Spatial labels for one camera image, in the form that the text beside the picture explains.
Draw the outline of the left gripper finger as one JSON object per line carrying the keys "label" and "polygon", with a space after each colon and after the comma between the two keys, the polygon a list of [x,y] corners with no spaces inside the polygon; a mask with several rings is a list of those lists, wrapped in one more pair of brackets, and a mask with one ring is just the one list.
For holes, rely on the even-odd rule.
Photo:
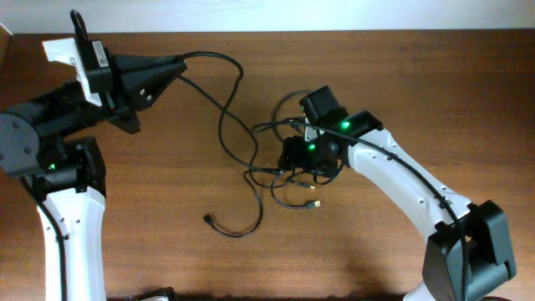
{"label": "left gripper finger", "polygon": [[125,74],[143,70],[178,70],[176,57],[171,56],[141,56],[131,54],[116,54],[112,58],[112,70],[117,74]]}
{"label": "left gripper finger", "polygon": [[135,110],[142,111],[150,108],[165,89],[186,69],[186,64],[179,61],[130,71],[121,75],[121,83]]}

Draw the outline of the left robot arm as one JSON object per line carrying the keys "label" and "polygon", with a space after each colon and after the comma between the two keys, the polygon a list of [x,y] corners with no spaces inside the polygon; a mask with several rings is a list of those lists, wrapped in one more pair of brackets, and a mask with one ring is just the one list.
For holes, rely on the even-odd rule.
{"label": "left robot arm", "polygon": [[128,134],[186,69],[176,56],[111,54],[98,40],[47,41],[47,59],[73,66],[76,79],[1,114],[1,167],[35,201],[45,243],[49,300],[103,300],[102,225],[106,169],[93,136],[107,121]]}

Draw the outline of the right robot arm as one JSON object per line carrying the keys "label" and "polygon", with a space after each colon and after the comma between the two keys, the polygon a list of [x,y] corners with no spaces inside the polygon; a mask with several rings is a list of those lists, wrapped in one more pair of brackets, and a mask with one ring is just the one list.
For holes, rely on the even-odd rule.
{"label": "right robot arm", "polygon": [[367,111],[336,109],[288,118],[303,127],[288,138],[280,164],[328,176],[347,166],[374,183],[413,223],[425,242],[421,283],[406,300],[483,300],[517,274],[505,212],[473,203],[409,156]]}

